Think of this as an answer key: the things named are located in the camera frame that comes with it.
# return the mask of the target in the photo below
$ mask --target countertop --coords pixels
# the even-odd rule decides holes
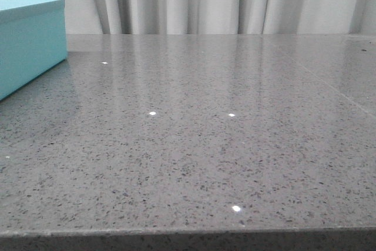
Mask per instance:
[[[0,102],[0,236],[376,228],[376,37],[69,35]]]

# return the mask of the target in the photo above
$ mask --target box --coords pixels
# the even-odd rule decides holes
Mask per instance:
[[[0,100],[66,59],[65,0],[0,0]]]

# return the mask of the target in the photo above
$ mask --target gray quartz countertop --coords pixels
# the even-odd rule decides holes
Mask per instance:
[[[0,102],[0,236],[376,227],[376,37],[68,47]]]

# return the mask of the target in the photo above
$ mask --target box lid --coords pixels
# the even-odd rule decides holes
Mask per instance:
[[[0,24],[64,7],[65,0],[0,0]]]

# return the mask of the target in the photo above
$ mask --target turquoise box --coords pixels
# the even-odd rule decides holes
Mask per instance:
[[[67,58],[65,0],[0,0],[0,100]]]

